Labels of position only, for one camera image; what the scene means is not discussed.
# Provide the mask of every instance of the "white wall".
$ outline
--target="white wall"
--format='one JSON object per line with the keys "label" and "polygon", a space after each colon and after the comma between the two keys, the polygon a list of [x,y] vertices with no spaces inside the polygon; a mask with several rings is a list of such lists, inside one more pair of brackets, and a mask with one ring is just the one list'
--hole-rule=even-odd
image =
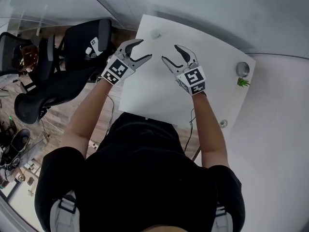
{"label": "white wall", "polygon": [[0,231],[36,232],[2,198],[0,198]]}
{"label": "white wall", "polygon": [[31,187],[26,182],[23,182],[10,200],[10,206],[37,231],[43,232],[35,213],[34,196],[31,197],[28,195],[29,189]]}
{"label": "white wall", "polygon": [[309,0],[106,0],[130,28],[143,14],[171,19],[244,52],[309,56]]}
{"label": "white wall", "polygon": [[14,188],[16,182],[13,181],[13,182],[9,182],[8,185],[1,190],[1,192],[7,197],[9,196],[10,192],[12,191],[12,189]]}
{"label": "white wall", "polygon": [[309,219],[309,60],[253,55],[256,67],[227,140],[242,182],[244,232],[298,232]]}

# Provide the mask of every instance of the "white table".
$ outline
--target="white table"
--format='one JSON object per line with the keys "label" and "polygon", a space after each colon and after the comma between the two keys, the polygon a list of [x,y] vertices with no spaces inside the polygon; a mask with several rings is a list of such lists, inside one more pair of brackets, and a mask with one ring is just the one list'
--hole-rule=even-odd
{"label": "white table", "polygon": [[[154,29],[160,31],[159,38],[151,37]],[[150,15],[143,15],[136,38],[144,42],[133,48],[131,57],[138,59],[146,54],[153,54],[153,57],[125,80],[119,110],[180,128],[190,127],[192,99],[174,81],[173,74],[161,60],[161,56],[166,56],[177,65],[185,64],[174,48],[175,44],[183,45],[195,53],[203,67],[207,79],[205,92],[211,107],[218,122],[227,120],[227,126],[222,129],[226,137],[248,91],[248,87],[237,85],[236,65],[248,63],[250,74],[246,79],[251,81],[255,61],[204,32]]]}

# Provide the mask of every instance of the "person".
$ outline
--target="person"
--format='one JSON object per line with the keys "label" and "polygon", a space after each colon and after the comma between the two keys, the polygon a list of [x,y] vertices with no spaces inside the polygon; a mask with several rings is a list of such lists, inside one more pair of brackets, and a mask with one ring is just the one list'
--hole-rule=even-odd
{"label": "person", "polygon": [[35,210],[50,230],[55,200],[73,190],[80,231],[211,231],[217,204],[244,224],[241,183],[229,168],[225,140],[205,93],[192,96],[202,167],[189,159],[171,124],[123,113],[96,153],[88,143],[112,85],[101,79],[67,125],[60,148],[47,154]]}

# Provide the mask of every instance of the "black office chair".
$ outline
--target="black office chair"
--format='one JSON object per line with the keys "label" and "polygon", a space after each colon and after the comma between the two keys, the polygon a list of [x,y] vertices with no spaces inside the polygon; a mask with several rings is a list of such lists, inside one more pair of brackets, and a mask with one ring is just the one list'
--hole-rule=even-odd
{"label": "black office chair", "polygon": [[[114,47],[111,42],[112,22],[109,19],[101,19],[85,22],[66,30],[59,49],[64,45],[64,63],[67,71],[84,69],[92,66],[97,68],[90,76],[88,82],[95,82],[104,68],[107,58],[113,54]],[[95,57],[86,59],[86,49],[92,48],[90,42],[98,38],[98,50],[102,53]]]}
{"label": "black office chair", "polygon": [[26,94],[19,94],[14,103],[16,116],[27,124],[39,121],[51,106],[71,101],[78,96],[95,68],[56,72]]}
{"label": "black office chair", "polygon": [[0,76],[8,74],[29,74],[32,83],[24,85],[21,82],[21,89],[24,93],[34,86],[47,80],[54,72],[59,68],[59,56],[58,51],[55,48],[55,36],[52,35],[48,39],[36,40],[39,47],[39,58],[36,68],[27,73],[20,70],[20,62],[23,58],[21,49],[32,45],[33,40],[26,40],[16,37],[10,33],[4,32],[0,35]]}
{"label": "black office chair", "polygon": [[31,45],[31,40],[16,37],[3,32],[0,35],[0,76],[20,74],[18,70],[22,54],[20,48]]}
{"label": "black office chair", "polygon": [[[54,105],[74,99],[89,81],[96,81],[113,53],[111,45],[111,21],[108,19],[83,23],[67,30],[58,50],[64,44],[65,71],[51,75],[25,94],[15,99],[16,116],[27,124],[39,121]],[[99,56],[85,59],[85,50],[91,47],[90,41],[98,37]]]}

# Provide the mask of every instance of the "chair armrest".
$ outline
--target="chair armrest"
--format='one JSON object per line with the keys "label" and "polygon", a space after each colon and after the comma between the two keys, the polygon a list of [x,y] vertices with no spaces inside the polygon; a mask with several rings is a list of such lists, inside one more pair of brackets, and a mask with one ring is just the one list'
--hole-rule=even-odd
{"label": "chair armrest", "polygon": [[98,50],[106,51],[111,42],[112,22],[110,19],[102,19],[98,24]]}
{"label": "chair armrest", "polygon": [[54,61],[55,35],[48,37],[47,42],[47,58],[50,62]]}
{"label": "chair armrest", "polygon": [[36,35],[36,34],[33,34],[32,36],[31,36],[31,43],[32,44],[34,44],[36,47],[39,47],[39,44],[40,44],[40,38],[39,38],[39,36],[38,35]]}

